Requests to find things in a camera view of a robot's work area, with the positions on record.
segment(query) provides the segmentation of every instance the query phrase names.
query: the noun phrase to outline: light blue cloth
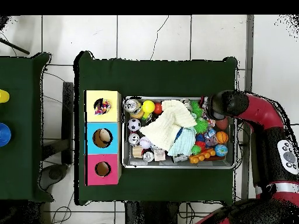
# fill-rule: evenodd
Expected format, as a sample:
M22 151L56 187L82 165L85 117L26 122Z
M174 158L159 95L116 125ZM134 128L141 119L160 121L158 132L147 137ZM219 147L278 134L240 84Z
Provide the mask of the light blue cloth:
M182 133L168 151L169 156L191 155L191 148L195 144L196 130L194 127L183 128Z

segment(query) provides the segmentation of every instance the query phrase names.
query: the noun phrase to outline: towel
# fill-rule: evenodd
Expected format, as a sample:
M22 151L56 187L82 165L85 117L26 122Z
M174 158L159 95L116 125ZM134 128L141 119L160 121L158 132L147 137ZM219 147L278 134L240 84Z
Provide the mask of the towel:
M168 151L173 145L180 128L195 126L196 122L188 109L179 100L164 100L162 109L163 113L148 126L141 127L140 132L154 145Z
M184 154L186 156L191 155L191 149L195 144L196 130L194 127L183 128L182 133L177 138L175 143L171 146L168 151L169 156L177 156Z

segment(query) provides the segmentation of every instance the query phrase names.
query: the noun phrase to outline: blue box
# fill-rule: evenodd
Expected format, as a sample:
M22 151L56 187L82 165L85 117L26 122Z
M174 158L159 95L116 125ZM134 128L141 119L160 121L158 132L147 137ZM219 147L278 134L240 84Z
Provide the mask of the blue box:
M112 135L112 140L108 142L108 145L104 148L99 148L93 142L93 135L98 137L101 129L107 129ZM87 154L99 155L99 154L117 154L119 152L120 141L120 122L88 122L87 123Z

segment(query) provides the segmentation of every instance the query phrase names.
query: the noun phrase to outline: green table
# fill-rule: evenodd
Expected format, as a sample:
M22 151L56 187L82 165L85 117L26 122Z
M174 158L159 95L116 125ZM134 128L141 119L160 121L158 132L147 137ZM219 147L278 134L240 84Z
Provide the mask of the green table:
M0 57L0 89L10 94L0 104L0 122L12 133L0 148L0 199L52 201L38 188L41 166L41 72L50 55Z
M90 52L75 59L75 135L79 161L75 200L203 201L232 203L232 170L128 169L118 185L84 185L84 90L117 90L124 96L209 96L233 90L237 61L96 60Z

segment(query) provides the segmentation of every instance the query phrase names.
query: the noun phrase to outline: metal tray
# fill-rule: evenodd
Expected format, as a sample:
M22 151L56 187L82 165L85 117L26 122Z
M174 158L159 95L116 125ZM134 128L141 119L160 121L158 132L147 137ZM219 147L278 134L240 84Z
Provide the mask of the metal tray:
M145 162L143 159L133 158L132 156L132 146L128 142L128 136L130 132L127 129L127 123L130 119L129 113L124 111L124 104L127 99L138 99L140 103L145 100L152 100L155 102L160 102L163 100L180 100L185 97L132 97L127 96L123 99L122 102L122 163L126 168L148 168L148 169L231 169L235 166L236 161L236 150L237 150L237 121L229 118L228 127L225 130L228 134L229 140L227 142L228 153L223 160L213 160L213 161L202 161L198 164L191 164L189 160L184 162L174 163L171 157L166 157L166 160L160 162ZM200 100L200 98L190 97L190 100Z

